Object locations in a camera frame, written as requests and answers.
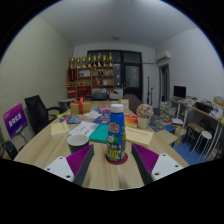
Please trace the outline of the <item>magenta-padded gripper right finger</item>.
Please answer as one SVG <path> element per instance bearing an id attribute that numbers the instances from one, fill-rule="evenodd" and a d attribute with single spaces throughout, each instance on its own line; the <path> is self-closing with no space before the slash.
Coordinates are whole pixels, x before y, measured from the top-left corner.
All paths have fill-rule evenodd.
<path id="1" fill-rule="evenodd" d="M 132 144 L 131 152 L 145 185 L 182 169 L 182 166 L 166 153 L 157 154 L 135 143 Z"/>

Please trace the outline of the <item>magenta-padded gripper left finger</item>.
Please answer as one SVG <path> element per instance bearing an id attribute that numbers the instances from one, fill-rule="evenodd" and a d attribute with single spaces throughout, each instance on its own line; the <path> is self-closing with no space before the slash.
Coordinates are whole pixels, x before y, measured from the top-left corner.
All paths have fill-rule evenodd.
<path id="1" fill-rule="evenodd" d="M 94 156 L 94 146 L 86 146 L 68 157 L 59 156 L 45 171 L 81 186 Z"/>

